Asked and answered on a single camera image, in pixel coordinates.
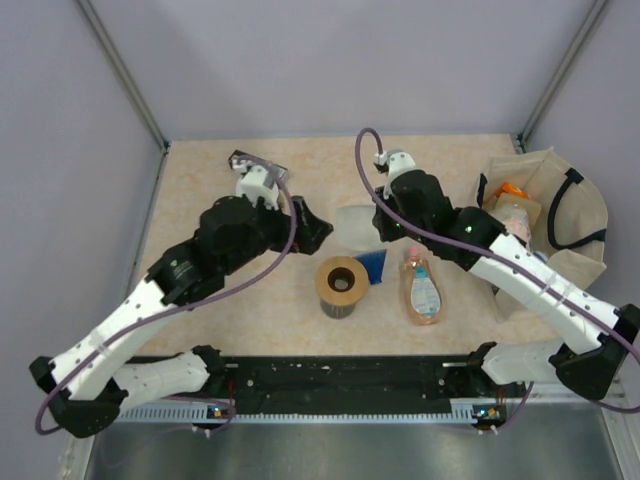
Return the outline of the blue cone dripper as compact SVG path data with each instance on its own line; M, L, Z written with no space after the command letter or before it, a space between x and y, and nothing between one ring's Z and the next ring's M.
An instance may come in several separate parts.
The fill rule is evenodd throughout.
M355 259L364 267L370 285L378 285L382 282L387 250L380 249L355 256Z

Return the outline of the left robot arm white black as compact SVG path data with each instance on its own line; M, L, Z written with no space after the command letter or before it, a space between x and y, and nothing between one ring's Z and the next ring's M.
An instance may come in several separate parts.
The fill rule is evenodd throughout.
M206 299L231 296L226 277L274 251L312 255L332 233L301 196L290 213L265 200L226 196L205 210L192 238L168 250L147 271L125 301L89 335L53 358L29 366L46 393L42 413L76 438L88 438L132 408L186 395L212 398L226 387L219 350L196 346L165 359L136 363L136 352L180 314Z

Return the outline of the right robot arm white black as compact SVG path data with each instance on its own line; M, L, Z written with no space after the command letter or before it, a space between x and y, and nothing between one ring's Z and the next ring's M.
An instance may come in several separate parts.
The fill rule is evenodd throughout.
M639 309L615 307L586 293L530 253L484 210L455 207L439 180L417 167L381 168L371 188L372 220L384 242L408 237L437 258L497 286L547 322L551 341L492 344L467 370L469 388L487 396L516 381L557 381L601 405L627 357L637 358Z

